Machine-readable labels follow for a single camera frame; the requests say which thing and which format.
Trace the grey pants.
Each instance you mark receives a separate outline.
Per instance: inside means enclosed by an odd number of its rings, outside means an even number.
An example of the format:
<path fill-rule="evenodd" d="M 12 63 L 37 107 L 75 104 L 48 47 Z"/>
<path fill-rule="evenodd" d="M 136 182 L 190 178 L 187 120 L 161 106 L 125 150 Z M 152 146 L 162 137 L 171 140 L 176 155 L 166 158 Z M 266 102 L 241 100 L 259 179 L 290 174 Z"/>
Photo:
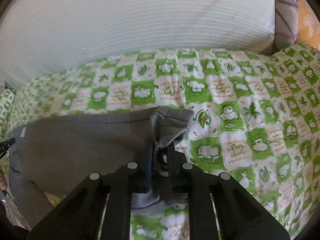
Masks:
<path fill-rule="evenodd" d="M 47 194 L 65 196 L 93 172 L 116 172 L 152 143 L 160 148 L 180 143 L 193 115 L 161 106 L 56 116 L 16 127 L 8 134 L 15 139 L 9 151 L 9 188 L 18 210 L 35 227 L 53 209 Z"/>

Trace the green white patterned bedsheet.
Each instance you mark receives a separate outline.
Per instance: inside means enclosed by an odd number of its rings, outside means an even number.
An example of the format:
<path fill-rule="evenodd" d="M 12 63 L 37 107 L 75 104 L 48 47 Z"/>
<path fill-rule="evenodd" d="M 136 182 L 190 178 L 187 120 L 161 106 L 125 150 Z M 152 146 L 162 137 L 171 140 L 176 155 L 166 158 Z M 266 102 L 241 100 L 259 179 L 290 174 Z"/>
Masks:
<path fill-rule="evenodd" d="M 191 109 L 177 145 L 229 172 L 295 238 L 319 205 L 319 51 L 133 51 L 37 77 L 1 96 L 1 136 L 50 116 Z"/>

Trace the orange patterned cushion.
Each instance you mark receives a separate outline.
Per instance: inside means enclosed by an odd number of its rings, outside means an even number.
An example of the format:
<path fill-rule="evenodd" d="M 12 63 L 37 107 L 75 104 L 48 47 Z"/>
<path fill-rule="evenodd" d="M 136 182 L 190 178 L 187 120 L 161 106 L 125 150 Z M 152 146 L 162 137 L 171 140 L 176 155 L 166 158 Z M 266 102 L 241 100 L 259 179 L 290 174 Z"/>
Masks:
<path fill-rule="evenodd" d="M 320 46 L 319 20 L 306 0 L 298 0 L 298 43 L 306 43 L 312 48 Z"/>

